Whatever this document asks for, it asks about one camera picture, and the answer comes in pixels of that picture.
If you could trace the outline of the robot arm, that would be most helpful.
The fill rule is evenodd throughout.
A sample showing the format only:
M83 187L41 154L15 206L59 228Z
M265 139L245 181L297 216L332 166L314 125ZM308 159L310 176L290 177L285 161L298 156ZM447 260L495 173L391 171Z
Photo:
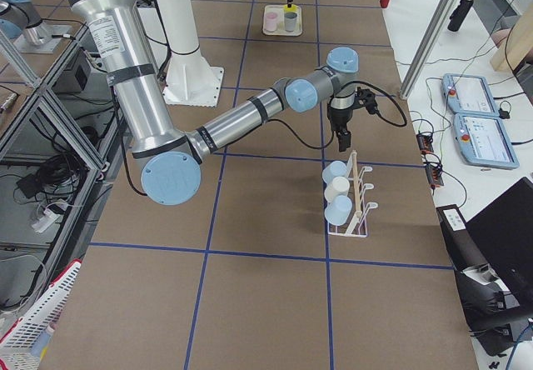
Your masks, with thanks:
M137 0L68 0L86 21L130 127L133 157L141 165L148 197L163 205L192 198L201 183L205 156L234 143L286 108L302 113L336 96L353 81L357 53L331 50L324 66L297 78L283 78L243 104L191 132L176 128L172 104L214 99L222 70L202 56L191 0L157 0L172 50L167 80L158 68L137 10Z

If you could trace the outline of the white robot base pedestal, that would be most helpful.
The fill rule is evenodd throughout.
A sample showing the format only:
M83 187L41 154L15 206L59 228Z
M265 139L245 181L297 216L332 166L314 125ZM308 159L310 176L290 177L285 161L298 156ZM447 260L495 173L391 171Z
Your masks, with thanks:
M203 57L191 0L157 0L172 56L163 95L170 105L217 105L224 69Z

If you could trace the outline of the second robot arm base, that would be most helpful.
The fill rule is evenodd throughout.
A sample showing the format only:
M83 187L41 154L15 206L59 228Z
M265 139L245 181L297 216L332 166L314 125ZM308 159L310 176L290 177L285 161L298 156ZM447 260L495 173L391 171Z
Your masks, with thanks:
M32 0L1 0L1 30L20 53L52 54L71 27L44 20Z

